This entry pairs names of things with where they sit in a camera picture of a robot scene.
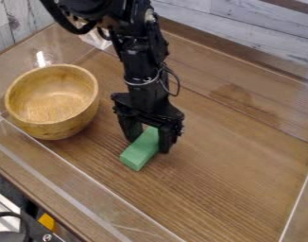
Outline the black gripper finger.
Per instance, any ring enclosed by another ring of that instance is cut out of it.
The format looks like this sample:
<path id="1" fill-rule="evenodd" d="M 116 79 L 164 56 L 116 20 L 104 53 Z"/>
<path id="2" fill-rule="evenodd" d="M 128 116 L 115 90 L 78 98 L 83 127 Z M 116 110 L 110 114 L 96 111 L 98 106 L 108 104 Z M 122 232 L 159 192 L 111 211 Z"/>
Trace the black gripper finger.
<path id="1" fill-rule="evenodd" d="M 183 125 L 164 125 L 158 130 L 159 152 L 167 154 L 183 134 Z"/>
<path id="2" fill-rule="evenodd" d="M 134 142 L 143 133 L 143 124 L 136 116 L 118 115 L 119 124 L 124 136 L 130 142 Z"/>

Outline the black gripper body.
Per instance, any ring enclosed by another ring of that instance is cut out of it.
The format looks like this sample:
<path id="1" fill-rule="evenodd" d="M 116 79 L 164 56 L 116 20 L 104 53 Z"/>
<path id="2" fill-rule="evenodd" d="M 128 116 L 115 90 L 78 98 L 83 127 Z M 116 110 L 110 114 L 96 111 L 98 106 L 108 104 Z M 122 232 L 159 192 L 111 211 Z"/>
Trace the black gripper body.
<path id="1" fill-rule="evenodd" d="M 116 115 L 136 116 L 142 124 L 158 129 L 164 125 L 183 125 L 184 114 L 172 104 L 170 79 L 126 79 L 128 91 L 114 93 L 114 111 Z"/>

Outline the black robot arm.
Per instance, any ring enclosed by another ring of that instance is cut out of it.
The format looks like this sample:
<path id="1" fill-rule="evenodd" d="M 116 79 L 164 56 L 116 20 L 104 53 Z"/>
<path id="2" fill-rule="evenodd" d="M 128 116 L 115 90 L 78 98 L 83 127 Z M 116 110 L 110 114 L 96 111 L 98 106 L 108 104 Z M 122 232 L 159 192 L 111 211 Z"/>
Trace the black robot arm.
<path id="1" fill-rule="evenodd" d="M 124 66 L 128 90 L 111 95 L 126 138 L 132 142 L 146 125 L 158 128 L 158 148 L 171 150 L 183 130 L 183 112 L 170 101 L 176 75 L 152 0 L 39 0 L 59 25 L 83 35 L 96 30 L 112 42 Z"/>

